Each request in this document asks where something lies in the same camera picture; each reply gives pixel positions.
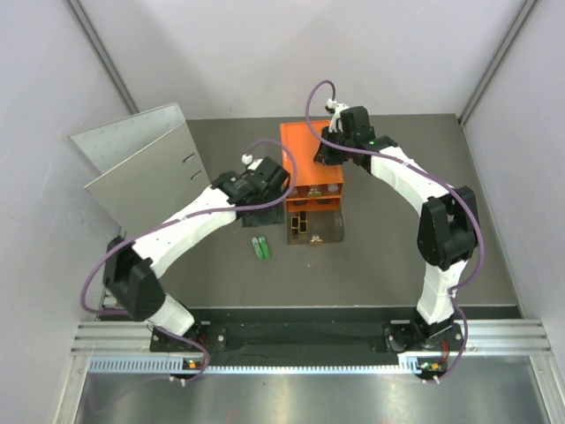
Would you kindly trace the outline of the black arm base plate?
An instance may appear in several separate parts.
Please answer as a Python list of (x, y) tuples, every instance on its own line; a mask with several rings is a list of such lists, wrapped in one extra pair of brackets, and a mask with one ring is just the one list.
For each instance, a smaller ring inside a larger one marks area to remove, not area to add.
[(410, 323), (371, 321), (309, 322), (220, 322), (197, 323), (185, 335), (214, 356), (230, 353), (268, 358), (284, 348), (324, 353), (400, 353), (409, 350), (458, 349), (463, 341), (461, 327), (452, 323), (426, 334)]

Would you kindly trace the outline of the orange drawer box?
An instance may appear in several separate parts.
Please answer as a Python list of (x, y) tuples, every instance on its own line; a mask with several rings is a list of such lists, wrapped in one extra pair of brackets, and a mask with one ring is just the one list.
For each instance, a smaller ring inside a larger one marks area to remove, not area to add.
[(296, 160), (298, 174), (295, 186), (342, 184), (343, 171), (340, 165), (323, 165), (316, 163), (314, 157), (320, 146), (319, 140), (311, 133), (305, 122), (289, 122), (280, 124), (281, 142), (286, 146)]

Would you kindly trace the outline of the clear acrylic drawer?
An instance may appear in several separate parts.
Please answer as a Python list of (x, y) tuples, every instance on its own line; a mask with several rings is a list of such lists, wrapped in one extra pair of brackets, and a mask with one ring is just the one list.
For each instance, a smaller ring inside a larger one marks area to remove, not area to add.
[(342, 194), (342, 189), (342, 184), (296, 185), (288, 199), (308, 200), (318, 198), (339, 198)]

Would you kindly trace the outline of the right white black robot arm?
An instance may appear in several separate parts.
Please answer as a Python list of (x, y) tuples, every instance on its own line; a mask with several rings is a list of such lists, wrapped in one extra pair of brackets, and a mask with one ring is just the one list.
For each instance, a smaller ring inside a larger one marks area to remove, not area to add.
[(452, 185), (423, 170), (388, 136), (372, 127), (324, 127), (318, 135), (315, 161), (348, 161), (390, 186), (418, 213), (417, 247), (426, 263), (423, 289), (407, 329), (388, 328), (388, 347), (405, 352), (439, 344), (453, 326), (456, 293), (467, 282), (462, 274), (474, 254), (485, 253), (474, 192)]

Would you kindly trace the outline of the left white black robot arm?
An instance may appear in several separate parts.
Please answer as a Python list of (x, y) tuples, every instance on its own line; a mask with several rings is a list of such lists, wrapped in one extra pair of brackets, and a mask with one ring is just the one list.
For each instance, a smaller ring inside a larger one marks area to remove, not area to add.
[(223, 226), (271, 208), (290, 189), (290, 173), (269, 157), (246, 155), (245, 170), (220, 174), (188, 206), (156, 231), (128, 243), (109, 243), (103, 283), (126, 314), (162, 330), (181, 350), (191, 350), (200, 329), (189, 310), (162, 288), (160, 278), (184, 253)]

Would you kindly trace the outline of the gold black compact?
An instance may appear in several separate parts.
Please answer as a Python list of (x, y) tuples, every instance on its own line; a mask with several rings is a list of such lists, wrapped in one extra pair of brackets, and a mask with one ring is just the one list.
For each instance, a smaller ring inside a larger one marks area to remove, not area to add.
[(290, 236), (296, 238), (299, 234), (300, 219), (299, 215), (293, 214), (290, 217)]
[(305, 211), (300, 211), (298, 213), (298, 233), (306, 234), (307, 232), (308, 232), (307, 213)]

